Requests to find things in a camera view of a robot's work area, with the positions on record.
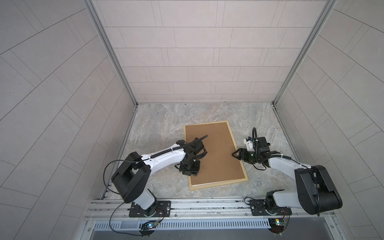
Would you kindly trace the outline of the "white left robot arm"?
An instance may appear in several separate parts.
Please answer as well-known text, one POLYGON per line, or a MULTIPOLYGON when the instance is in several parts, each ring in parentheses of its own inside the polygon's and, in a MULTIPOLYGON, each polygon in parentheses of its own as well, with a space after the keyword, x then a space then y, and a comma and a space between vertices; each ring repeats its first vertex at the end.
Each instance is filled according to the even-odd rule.
POLYGON ((205 138, 196 138, 190 143, 179 140, 169 148, 152 154, 130 153, 111 177, 117 193, 125 203, 138 205, 144 216, 155 215, 160 207, 156 197, 146 188, 150 176, 169 165, 174 165, 183 175, 197 176, 200 160, 208 153, 203 144, 205 138))

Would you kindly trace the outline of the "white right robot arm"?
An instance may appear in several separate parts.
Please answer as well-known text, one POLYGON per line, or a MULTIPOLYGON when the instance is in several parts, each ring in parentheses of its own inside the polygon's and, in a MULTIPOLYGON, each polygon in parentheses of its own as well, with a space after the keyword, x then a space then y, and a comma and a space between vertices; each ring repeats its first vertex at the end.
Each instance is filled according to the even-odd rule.
POLYGON ((266 194, 260 204, 269 215, 288 214, 290 208, 303 209, 309 215, 342 208, 342 198, 324 166, 302 164, 277 151, 270 150, 264 137, 248 137, 246 148, 239 148, 232 156, 245 163, 260 164, 284 173, 295 180, 296 190, 274 190, 266 194))

